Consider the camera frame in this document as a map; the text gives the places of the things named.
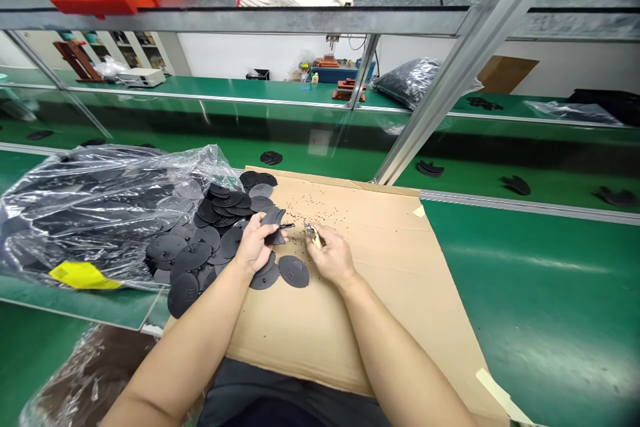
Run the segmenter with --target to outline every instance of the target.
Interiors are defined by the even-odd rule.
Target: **left hand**
[[[242,234],[242,241],[234,258],[240,266],[252,272],[257,272],[267,263],[273,247],[265,245],[265,237],[280,228],[278,225],[261,226],[260,222],[265,215],[267,215],[265,212],[260,212],[251,217],[249,225]],[[283,230],[281,234],[287,242],[287,232]]]

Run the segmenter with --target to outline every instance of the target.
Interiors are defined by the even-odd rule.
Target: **hand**
[[[313,244],[313,240],[307,236],[307,250],[318,267],[320,274],[338,288],[345,285],[357,276],[351,258],[351,249],[344,237],[334,229],[311,223],[325,241],[325,246],[319,249]]]
[[[278,225],[260,226],[265,215],[267,215],[265,212],[260,212],[251,217],[249,225],[242,234],[238,253],[233,258],[239,265],[252,272],[257,272],[267,263],[273,247],[265,245],[265,237],[280,228]],[[287,242],[287,232],[283,230],[281,234]]]

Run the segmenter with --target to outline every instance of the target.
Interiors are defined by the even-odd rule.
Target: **bag of black parts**
[[[417,58],[403,63],[390,72],[371,82],[375,91],[380,91],[415,110],[433,83],[441,64],[428,57]],[[483,87],[478,79],[464,92],[464,95]]]
[[[190,222],[212,181],[241,189],[217,145],[78,147],[0,198],[0,274],[60,288],[158,290],[149,240]]]

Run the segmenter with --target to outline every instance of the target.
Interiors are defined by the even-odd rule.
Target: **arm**
[[[251,218],[237,255],[136,370],[103,427],[179,426],[224,357],[253,274],[267,263],[278,226]]]
[[[313,226],[326,246],[320,250],[307,238],[307,249],[345,301],[369,381],[391,424],[476,426],[440,369],[356,272],[349,244],[332,228]]]

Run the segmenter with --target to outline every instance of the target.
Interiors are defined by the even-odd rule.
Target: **brown cardboard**
[[[538,60],[492,56],[478,74],[482,93],[511,93],[539,63]]]
[[[358,269],[391,313],[424,347],[483,426],[506,426],[500,404],[476,378],[487,369],[455,284],[417,191],[343,179],[268,171],[279,185],[271,199],[287,213],[290,242],[277,257],[295,255],[311,281],[292,288],[281,278],[249,290],[227,356],[336,389],[372,396],[344,303],[307,254],[303,220],[343,234]]]

